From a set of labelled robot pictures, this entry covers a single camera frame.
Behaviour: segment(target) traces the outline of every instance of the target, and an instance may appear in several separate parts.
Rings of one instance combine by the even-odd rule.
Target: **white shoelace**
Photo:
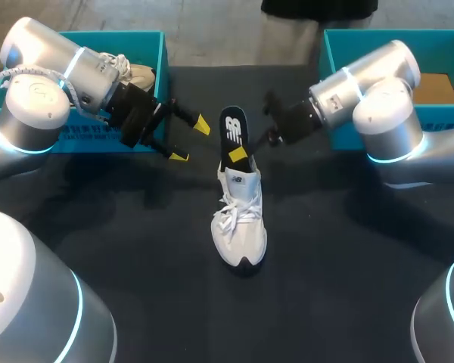
[[[233,200],[226,194],[223,195],[220,202],[226,205],[214,215],[220,214],[219,227],[223,233],[229,234],[229,240],[232,239],[238,223],[250,223],[263,217],[260,196],[261,194],[256,192],[256,196],[249,203],[244,204]]]
[[[103,59],[107,64],[110,64],[114,68],[120,71],[120,77],[130,77],[131,76],[131,64],[129,63],[128,58],[124,54],[110,54],[110,53],[100,53],[101,59]]]

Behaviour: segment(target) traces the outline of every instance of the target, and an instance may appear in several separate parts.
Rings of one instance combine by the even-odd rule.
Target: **black skirt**
[[[262,10],[275,17],[319,22],[361,20],[378,8],[378,0],[263,0]]]

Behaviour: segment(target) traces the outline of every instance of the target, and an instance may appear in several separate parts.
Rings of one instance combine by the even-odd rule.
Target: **person's leg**
[[[263,14],[257,64],[307,64],[316,43],[318,23]]]
[[[365,29],[370,27],[373,14],[361,20],[344,20],[329,23],[328,28],[332,29]]]

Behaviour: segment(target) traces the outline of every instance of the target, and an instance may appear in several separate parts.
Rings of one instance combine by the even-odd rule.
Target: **glowing blue ring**
[[[19,147],[12,145],[10,143],[10,141],[7,140],[7,138],[1,132],[0,132],[0,145],[4,148],[9,148],[9,149],[19,151],[24,154],[43,154],[43,153],[47,153],[54,147],[54,145],[52,145],[45,150],[38,150],[38,151],[20,149]]]
[[[374,157],[370,156],[370,154],[366,154],[366,155],[374,163],[391,164],[391,163],[396,163],[397,161],[408,159],[409,157],[414,157],[416,155],[419,155],[424,150],[424,147],[425,147],[425,135],[422,136],[421,142],[419,142],[416,147],[414,147],[409,153],[407,153],[401,157],[396,157],[395,159],[389,159],[389,160],[380,160],[380,159],[375,159]]]
[[[355,92],[356,92],[356,95],[358,96],[358,99],[362,100],[363,99],[362,90],[360,89],[360,87],[358,85],[358,82],[356,81],[356,79],[353,76],[353,74],[351,74],[350,70],[348,70],[348,68],[346,68],[346,67],[343,67],[341,69],[343,70],[343,72],[347,76],[348,82],[350,82],[351,85],[355,88]]]
[[[70,347],[73,345],[74,340],[76,339],[77,331],[79,330],[79,326],[81,325],[81,319],[82,319],[82,289],[81,289],[81,285],[79,283],[79,280],[77,279],[77,277],[74,274],[74,272],[72,272],[72,274],[74,276],[74,280],[76,280],[77,291],[79,293],[79,308],[77,309],[76,322],[74,323],[73,331],[70,334],[69,340],[67,341],[66,346],[64,347],[64,349],[62,349],[62,352],[60,353],[58,358],[54,361],[54,363],[61,363],[64,360],[64,358],[66,357],[67,353],[70,350]]]
[[[76,66],[77,61],[79,60],[79,57],[81,54],[84,52],[84,48],[79,48],[77,52],[74,54],[73,59],[70,60],[69,65],[67,66],[66,71],[64,72],[64,78],[67,79],[69,77],[70,73],[73,71],[74,67]],[[63,88],[64,87],[64,81],[59,82],[59,87]]]
[[[452,305],[451,300],[451,293],[450,293],[450,281],[452,276],[452,271],[454,270],[454,263],[452,264],[449,272],[447,272],[446,278],[446,300],[447,300],[447,307],[449,308],[449,313],[451,315],[452,321],[454,322],[454,306]]]

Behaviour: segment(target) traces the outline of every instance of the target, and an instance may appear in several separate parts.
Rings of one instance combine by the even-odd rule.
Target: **shoe insole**
[[[244,111],[237,106],[224,108],[220,114],[220,171],[225,168],[253,172],[248,155],[249,129]]]

